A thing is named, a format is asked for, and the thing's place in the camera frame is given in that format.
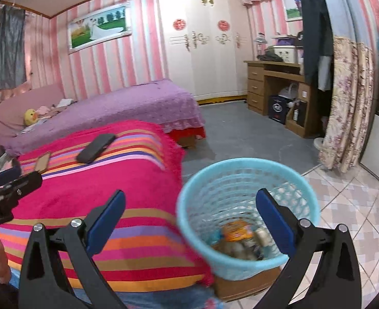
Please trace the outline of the person's left hand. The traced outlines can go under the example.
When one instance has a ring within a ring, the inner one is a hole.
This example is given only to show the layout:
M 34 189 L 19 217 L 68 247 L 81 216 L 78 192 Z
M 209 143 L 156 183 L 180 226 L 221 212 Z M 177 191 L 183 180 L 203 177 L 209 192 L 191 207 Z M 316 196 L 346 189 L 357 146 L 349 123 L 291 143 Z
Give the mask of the person's left hand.
M 6 251 L 0 241 L 0 283 L 8 284 L 11 281 L 11 269 L 6 255 Z

